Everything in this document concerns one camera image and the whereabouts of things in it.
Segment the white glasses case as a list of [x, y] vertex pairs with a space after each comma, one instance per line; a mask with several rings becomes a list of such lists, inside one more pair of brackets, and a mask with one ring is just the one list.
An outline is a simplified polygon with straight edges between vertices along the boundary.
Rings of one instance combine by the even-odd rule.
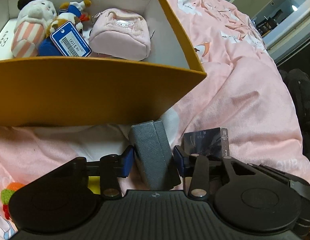
[[14, 38], [14, 28], [17, 19], [10, 19], [0, 31], [0, 61], [9, 60], [13, 58], [11, 52], [11, 45]]

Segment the duck plush toy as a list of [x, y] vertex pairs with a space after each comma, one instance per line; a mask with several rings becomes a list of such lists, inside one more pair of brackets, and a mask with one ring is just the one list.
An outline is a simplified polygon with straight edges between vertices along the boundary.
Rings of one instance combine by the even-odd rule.
[[87, 12], [84, 12], [84, 10], [91, 5], [91, 0], [65, 2], [61, 4], [59, 14], [45, 30], [45, 39], [38, 47], [38, 56], [62, 56], [62, 53], [52, 42], [50, 35], [67, 22], [71, 22], [79, 33], [82, 34], [83, 22], [91, 20], [91, 16]]

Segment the blue price tag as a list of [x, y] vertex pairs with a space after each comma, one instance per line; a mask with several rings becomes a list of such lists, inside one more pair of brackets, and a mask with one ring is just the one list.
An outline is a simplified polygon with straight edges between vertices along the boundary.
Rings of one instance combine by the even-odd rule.
[[88, 57], [92, 50], [70, 21], [50, 35], [52, 43], [63, 56]]

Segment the orange cardboard box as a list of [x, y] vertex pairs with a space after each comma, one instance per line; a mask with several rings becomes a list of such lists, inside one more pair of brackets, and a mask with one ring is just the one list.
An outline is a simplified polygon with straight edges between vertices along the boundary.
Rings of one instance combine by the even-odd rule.
[[[75, 0], [50, 0], [55, 5]], [[0, 0], [0, 31], [19, 13]], [[142, 15], [151, 35], [144, 61], [31, 57], [0, 61], [0, 126], [88, 126], [158, 119], [206, 78], [167, 0], [93, 0], [95, 14], [121, 8]]]

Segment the black small box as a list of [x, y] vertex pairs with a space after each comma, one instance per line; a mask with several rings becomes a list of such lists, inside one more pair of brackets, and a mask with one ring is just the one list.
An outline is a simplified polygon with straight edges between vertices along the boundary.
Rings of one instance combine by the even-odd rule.
[[230, 155], [227, 128], [188, 132], [184, 134], [183, 140], [184, 151], [189, 154], [214, 156], [218, 159]]

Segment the pink plush pouch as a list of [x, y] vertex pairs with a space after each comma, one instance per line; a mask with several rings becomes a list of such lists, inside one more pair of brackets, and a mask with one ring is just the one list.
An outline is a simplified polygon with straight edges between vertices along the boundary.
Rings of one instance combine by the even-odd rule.
[[135, 12], [106, 9], [94, 16], [89, 46], [97, 54], [141, 61], [151, 52], [147, 22]]

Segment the white popcorn plush toy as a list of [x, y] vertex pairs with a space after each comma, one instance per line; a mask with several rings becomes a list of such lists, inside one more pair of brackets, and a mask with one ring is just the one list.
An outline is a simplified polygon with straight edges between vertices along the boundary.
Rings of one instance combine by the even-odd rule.
[[55, 6], [49, 0], [19, 0], [17, 7], [19, 14], [11, 44], [12, 55], [14, 58], [37, 56], [46, 29], [57, 16]]

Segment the pink bedsheet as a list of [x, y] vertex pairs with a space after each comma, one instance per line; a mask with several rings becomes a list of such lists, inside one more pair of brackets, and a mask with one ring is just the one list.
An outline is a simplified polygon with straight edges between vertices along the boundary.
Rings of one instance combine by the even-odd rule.
[[[167, 0], [206, 78], [158, 119], [173, 154], [188, 132], [223, 127], [230, 155], [190, 154], [191, 177], [153, 191], [135, 161], [119, 177], [133, 125], [0, 126], [0, 174], [24, 187], [0, 211], [0, 239], [299, 239], [299, 194], [249, 164], [310, 184], [291, 96], [248, 16], [220, 0]], [[88, 189], [100, 177], [101, 194]]]

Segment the yellow card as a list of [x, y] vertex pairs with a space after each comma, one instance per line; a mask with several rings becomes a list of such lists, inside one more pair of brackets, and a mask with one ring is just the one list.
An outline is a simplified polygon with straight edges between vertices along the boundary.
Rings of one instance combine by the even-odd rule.
[[88, 178], [88, 189], [90, 189], [93, 194], [101, 194], [100, 177], [89, 176], [89, 178]]

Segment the grey fabric case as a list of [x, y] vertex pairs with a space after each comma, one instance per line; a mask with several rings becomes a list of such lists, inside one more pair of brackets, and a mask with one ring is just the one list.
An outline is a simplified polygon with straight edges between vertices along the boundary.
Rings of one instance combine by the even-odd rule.
[[141, 179], [148, 189], [166, 191], [180, 185], [180, 176], [161, 120], [133, 125], [129, 140]]

